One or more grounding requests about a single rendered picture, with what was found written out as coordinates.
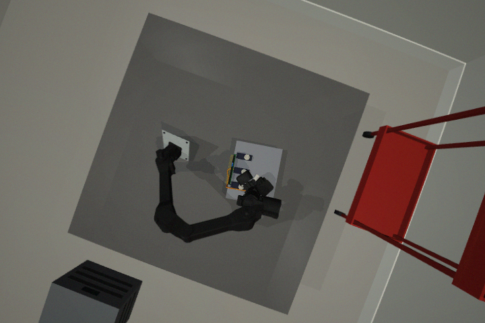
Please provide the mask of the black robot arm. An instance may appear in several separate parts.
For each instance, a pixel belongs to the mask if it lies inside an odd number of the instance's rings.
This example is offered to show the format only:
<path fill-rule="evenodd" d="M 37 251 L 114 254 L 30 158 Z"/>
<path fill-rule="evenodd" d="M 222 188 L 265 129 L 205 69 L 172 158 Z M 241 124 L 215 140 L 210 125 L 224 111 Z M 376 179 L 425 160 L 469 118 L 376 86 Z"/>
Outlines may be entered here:
<path fill-rule="evenodd" d="M 245 196 L 238 195 L 237 205 L 241 208 L 231 214 L 189 225 L 176 215 L 172 202 L 171 176 L 175 174 L 174 160 L 181 156 L 181 147 L 168 142 L 164 149 L 156 151 L 156 165 L 160 173 L 160 204 L 157 206 L 154 221 L 164 233 L 189 243 L 200 238 L 214 236 L 227 231 L 249 231 L 262 215 L 278 219 L 282 200 L 266 196 L 273 190 L 273 185 L 260 177 L 256 180 L 255 191 L 248 191 Z"/>

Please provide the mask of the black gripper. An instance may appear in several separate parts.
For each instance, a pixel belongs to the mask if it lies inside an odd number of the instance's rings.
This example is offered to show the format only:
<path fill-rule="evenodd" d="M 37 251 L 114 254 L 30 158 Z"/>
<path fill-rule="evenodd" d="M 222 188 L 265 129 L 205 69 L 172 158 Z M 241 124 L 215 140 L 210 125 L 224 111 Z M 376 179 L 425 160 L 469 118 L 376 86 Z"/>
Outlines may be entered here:
<path fill-rule="evenodd" d="M 246 191 L 245 191 L 245 194 L 243 196 L 245 196 L 248 191 L 255 191 L 259 195 L 259 200 L 261 201 L 261 199 L 262 199 L 261 195 L 259 194 L 259 192 L 257 192 L 257 189 L 254 188 L 255 185 L 256 185 L 256 181 L 254 179 L 252 179 L 252 178 L 253 177 L 252 177 L 250 171 L 247 170 L 246 172 L 244 172 L 241 175 L 237 176 L 236 177 L 236 180 L 238 181 L 238 183 L 241 186 L 244 184 L 243 187 L 244 187 L 244 189 Z M 249 181 L 249 180 L 251 180 L 251 181 Z"/>

